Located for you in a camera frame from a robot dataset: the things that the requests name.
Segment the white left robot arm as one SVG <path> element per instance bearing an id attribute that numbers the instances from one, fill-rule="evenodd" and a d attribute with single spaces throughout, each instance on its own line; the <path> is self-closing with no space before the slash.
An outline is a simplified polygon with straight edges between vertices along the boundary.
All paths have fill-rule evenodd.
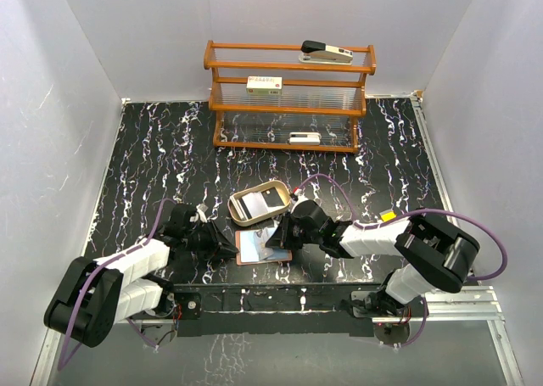
<path id="1" fill-rule="evenodd" d="M 168 266 L 178 250 L 225 260 L 238 249 L 208 219 L 202 206 L 175 203 L 150 234 L 110 256 L 80 256 L 68 266 L 44 313 L 44 325 L 87 346 L 101 344 L 117 323 L 142 311 L 170 315 L 175 296 L 148 275 Z"/>

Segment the orange wooden shelf rack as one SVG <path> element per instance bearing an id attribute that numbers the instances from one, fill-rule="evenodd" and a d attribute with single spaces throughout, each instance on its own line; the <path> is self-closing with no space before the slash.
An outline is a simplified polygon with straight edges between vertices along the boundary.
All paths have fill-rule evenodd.
<path id="1" fill-rule="evenodd" d="M 203 63 L 211 73 L 216 147 L 357 151 L 366 80 L 377 69 L 374 46 L 340 47 L 353 52 L 353 61 L 338 65 L 300 63 L 301 44 L 207 42 Z M 249 95 L 249 76 L 282 77 L 282 94 Z M 319 132 L 321 143 L 291 145 L 292 132 Z"/>

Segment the black and white stapler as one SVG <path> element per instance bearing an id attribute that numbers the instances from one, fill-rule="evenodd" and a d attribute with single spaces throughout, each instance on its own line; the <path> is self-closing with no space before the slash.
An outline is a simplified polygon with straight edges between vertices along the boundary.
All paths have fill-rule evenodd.
<path id="1" fill-rule="evenodd" d="M 299 62 L 303 64 L 352 65 L 353 52 L 324 42 L 305 40 L 301 44 Z"/>

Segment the stack of credit cards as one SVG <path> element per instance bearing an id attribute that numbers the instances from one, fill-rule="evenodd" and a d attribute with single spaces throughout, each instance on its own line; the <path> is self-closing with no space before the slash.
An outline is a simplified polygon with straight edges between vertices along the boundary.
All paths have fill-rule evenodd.
<path id="1" fill-rule="evenodd" d="M 267 215 L 284 206 L 279 192 L 274 187 L 259 192 L 246 193 L 235 199 L 234 204 L 241 211 L 241 216 L 245 220 Z"/>

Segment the beige wooden tray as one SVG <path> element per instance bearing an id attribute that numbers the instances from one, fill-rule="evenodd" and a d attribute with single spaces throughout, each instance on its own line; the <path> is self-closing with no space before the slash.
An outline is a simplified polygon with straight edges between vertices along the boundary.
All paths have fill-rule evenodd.
<path id="1" fill-rule="evenodd" d="M 282 214 L 290 206 L 288 187 L 271 180 L 232 194 L 227 202 L 232 220 L 248 227 Z"/>

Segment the yellow and grey sharpener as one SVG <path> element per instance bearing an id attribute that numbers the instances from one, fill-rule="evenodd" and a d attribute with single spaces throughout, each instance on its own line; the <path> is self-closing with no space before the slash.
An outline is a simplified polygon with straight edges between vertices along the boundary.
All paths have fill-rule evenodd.
<path id="1" fill-rule="evenodd" d="M 381 222 L 391 221 L 397 217 L 397 214 L 393 210 L 383 211 L 379 215 Z"/>

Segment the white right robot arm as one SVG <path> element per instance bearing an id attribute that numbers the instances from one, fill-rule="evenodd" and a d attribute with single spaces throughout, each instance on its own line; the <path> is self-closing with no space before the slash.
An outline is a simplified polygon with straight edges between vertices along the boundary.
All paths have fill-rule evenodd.
<path id="1" fill-rule="evenodd" d="M 374 226 L 335 221 L 313 200 L 284 214 L 267 248 L 295 251 L 315 244 L 336 259 L 400 254 L 407 265 L 393 270 L 363 308 L 395 316 L 415 298 L 435 289 L 456 294 L 479 253 L 479 242 L 445 218 L 422 210 Z"/>

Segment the white staples box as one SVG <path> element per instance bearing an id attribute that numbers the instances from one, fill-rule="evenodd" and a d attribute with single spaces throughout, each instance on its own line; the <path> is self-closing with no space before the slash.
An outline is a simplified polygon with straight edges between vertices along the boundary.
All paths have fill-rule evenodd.
<path id="1" fill-rule="evenodd" d="M 282 94 L 283 78 L 273 76 L 249 76 L 246 92 L 249 95 L 278 96 Z"/>

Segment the small white stapler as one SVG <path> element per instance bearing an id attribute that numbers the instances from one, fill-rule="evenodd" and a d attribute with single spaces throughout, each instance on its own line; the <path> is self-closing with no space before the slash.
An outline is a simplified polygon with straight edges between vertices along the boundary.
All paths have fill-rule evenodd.
<path id="1" fill-rule="evenodd" d="M 288 143 L 291 145 L 319 145 L 321 138 L 319 132 L 292 132 L 289 135 Z"/>

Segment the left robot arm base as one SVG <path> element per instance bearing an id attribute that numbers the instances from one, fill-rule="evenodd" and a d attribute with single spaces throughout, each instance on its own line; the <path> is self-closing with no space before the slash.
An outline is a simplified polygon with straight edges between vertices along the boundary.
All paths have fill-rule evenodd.
<path id="1" fill-rule="evenodd" d="M 172 288 L 140 283 L 121 291 L 115 324 L 128 325 L 146 347 L 157 353 L 187 322 L 201 317 L 202 301 L 194 291 L 174 292 Z"/>

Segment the pink leather card holder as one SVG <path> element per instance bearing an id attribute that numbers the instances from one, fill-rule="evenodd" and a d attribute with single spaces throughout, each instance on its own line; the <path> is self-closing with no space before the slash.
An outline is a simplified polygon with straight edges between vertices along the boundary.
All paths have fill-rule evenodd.
<path id="1" fill-rule="evenodd" d="M 285 249 L 266 249 L 258 251 L 255 247 L 255 230 L 236 231 L 235 241 L 238 248 L 236 262 L 238 266 L 258 265 L 273 262 L 285 262 L 293 259 L 292 252 Z"/>

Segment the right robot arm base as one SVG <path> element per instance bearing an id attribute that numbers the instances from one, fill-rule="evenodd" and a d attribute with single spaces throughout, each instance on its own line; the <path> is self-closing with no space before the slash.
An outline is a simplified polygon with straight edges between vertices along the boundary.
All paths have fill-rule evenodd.
<path id="1" fill-rule="evenodd" d="M 340 300 L 339 309 L 355 318 L 396 318 L 396 324 L 407 324 L 413 313 L 410 305 L 402 304 L 383 290 L 353 291 L 346 299 Z"/>

